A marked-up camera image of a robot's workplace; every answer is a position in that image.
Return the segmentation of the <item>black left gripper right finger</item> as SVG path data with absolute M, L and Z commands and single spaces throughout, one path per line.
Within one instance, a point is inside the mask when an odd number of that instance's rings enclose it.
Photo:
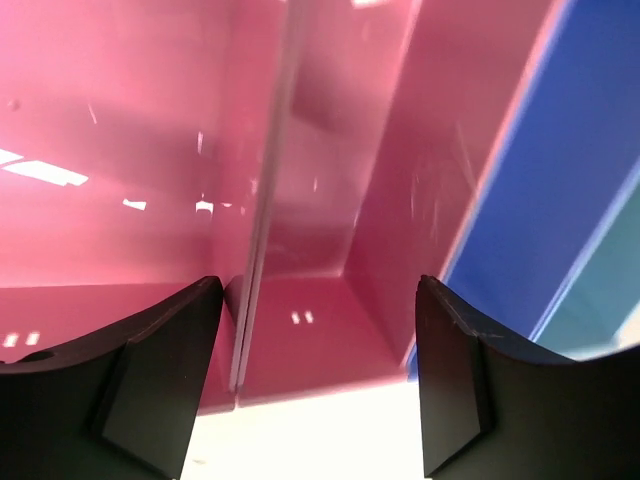
M 432 276 L 416 291 L 428 479 L 635 479 L 639 351 L 575 361 Z

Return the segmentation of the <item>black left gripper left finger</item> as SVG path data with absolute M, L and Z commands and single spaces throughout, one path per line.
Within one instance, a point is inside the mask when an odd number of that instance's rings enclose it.
M 5 479 L 177 479 L 219 328 L 208 276 L 1 367 Z

